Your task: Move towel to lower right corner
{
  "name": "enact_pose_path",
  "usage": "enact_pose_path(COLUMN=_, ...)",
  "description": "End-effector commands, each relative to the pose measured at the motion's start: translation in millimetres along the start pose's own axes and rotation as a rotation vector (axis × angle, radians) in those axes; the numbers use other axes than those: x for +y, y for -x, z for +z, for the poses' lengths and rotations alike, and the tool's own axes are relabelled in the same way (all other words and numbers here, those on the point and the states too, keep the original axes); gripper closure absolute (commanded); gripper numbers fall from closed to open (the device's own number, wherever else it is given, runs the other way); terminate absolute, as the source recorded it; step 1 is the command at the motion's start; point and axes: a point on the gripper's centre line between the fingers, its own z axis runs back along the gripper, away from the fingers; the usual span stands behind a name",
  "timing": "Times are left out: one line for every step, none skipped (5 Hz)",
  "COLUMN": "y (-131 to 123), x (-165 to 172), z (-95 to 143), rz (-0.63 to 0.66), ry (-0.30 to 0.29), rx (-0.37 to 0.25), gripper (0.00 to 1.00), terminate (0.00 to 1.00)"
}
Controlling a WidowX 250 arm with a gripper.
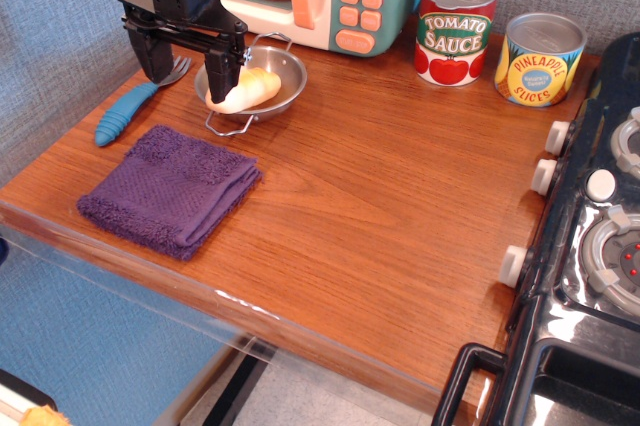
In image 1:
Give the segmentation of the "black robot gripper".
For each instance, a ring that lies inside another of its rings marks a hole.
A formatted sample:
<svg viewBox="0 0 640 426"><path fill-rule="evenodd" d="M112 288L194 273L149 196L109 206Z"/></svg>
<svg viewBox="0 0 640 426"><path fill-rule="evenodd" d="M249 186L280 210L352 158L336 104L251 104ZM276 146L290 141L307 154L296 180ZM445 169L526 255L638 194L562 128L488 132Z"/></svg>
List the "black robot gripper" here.
<svg viewBox="0 0 640 426"><path fill-rule="evenodd" d="M209 92L213 103L221 103L238 85L245 58L246 24L226 10L221 0L118 0L124 7L123 21L131 46L146 77L160 83L173 69L171 45L150 34L162 28L184 36L198 29L213 32L222 42L220 51L205 54Z"/></svg>

